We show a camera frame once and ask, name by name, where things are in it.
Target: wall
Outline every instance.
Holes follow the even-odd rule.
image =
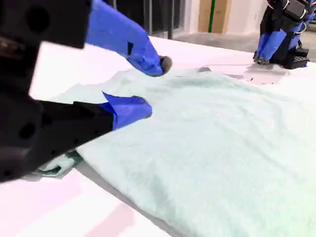
[[[200,0],[186,0],[184,12],[184,32],[186,34],[198,31],[199,5]]]
[[[260,30],[266,0],[231,0],[228,34],[247,35]]]

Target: black mechanical part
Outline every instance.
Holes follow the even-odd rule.
[[[273,7],[273,9],[284,9],[287,4],[287,0],[267,0],[267,2],[271,7]]]
[[[292,20],[300,22],[308,13],[306,5],[298,0],[291,0],[290,4],[285,8],[284,13],[289,16]]]
[[[286,69],[296,69],[303,68],[307,65],[310,60],[307,57],[299,57],[295,54],[289,54],[286,60],[283,63],[284,68]]]
[[[92,0],[0,0],[0,35],[83,48]]]
[[[298,56],[298,57],[307,58],[308,53],[309,53],[309,50],[305,49],[305,48],[297,48],[295,50],[295,55]]]
[[[293,27],[298,26],[300,23],[293,21],[287,15],[283,13],[281,9],[271,9],[267,7],[263,20],[260,24],[260,34],[268,34],[273,31],[280,31],[280,29],[285,32],[289,32]]]
[[[0,99],[0,182],[20,178],[113,130],[113,115],[99,105],[35,101],[3,92]]]
[[[0,182],[112,131],[99,105],[37,101],[30,84],[43,40],[82,48],[91,0],[0,0]]]

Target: glass door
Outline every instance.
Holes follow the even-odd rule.
[[[181,29],[185,0],[103,0],[142,26],[149,35]]]

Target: fabric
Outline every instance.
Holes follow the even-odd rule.
[[[316,236],[316,112],[215,72],[118,73],[56,99],[142,96],[153,115],[77,149],[189,237]]]
[[[42,165],[40,168],[34,171],[33,174],[43,177],[57,177],[60,175],[65,175],[82,160],[82,157],[77,151],[68,152],[55,158],[51,162]]]

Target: window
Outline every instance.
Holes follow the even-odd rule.
[[[149,10],[152,3],[152,31],[160,33],[167,31],[168,26],[168,3],[170,0],[103,0],[111,6],[115,6],[131,20],[137,22],[149,31]],[[174,24],[173,28],[182,27],[181,10],[184,8],[184,0],[174,0]]]

